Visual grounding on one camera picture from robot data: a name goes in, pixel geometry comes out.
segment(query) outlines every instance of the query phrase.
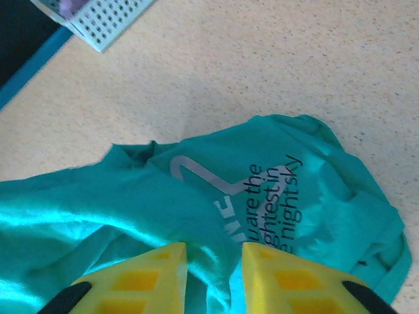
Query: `teal t-shirt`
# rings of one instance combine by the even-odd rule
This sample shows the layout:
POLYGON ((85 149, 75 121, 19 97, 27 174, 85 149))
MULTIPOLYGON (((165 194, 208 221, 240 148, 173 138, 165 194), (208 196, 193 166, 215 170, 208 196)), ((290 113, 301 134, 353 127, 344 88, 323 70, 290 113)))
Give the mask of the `teal t-shirt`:
POLYGON ((0 308, 33 313, 82 275, 187 244, 185 313, 244 313, 241 243, 350 272, 391 302, 412 263, 362 162, 309 116, 256 116, 180 143, 0 183, 0 308))

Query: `table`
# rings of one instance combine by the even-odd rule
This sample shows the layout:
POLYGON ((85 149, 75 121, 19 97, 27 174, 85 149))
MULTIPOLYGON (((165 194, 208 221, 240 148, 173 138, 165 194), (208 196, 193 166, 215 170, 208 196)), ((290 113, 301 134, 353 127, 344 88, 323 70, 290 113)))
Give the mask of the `table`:
POLYGON ((311 114, 399 208, 419 311, 416 0, 158 0, 106 53, 73 37, 0 113, 0 180, 178 141, 255 114, 311 114))

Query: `beige countertop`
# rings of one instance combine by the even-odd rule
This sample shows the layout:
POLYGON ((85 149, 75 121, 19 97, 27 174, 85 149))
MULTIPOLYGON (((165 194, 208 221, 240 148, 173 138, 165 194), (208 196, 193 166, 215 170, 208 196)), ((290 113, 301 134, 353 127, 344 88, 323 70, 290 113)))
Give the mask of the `beige countertop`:
POLYGON ((0 112, 0 181, 178 141, 255 114, 311 114, 399 208, 419 313, 416 0, 158 0, 106 53, 73 37, 0 112))

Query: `basket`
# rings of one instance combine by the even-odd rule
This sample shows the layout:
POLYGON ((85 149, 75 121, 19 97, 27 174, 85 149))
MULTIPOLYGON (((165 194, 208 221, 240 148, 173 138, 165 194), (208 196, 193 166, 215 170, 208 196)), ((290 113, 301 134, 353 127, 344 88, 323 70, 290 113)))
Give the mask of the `basket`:
POLYGON ((70 20, 60 16, 60 0, 31 0, 38 9, 65 26, 98 52, 103 52, 155 0, 90 0, 70 20))

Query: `yellow plastic part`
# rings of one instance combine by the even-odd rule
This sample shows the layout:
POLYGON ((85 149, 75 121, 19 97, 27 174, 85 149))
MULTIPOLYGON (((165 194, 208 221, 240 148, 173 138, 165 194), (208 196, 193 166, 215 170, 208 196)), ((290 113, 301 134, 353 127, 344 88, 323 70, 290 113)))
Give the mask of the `yellow plastic part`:
POLYGON ((343 286, 342 271, 260 243, 243 244, 247 314, 369 314, 343 286))
POLYGON ((172 243, 77 279, 92 288, 70 314, 183 314, 186 280, 186 245, 172 243))

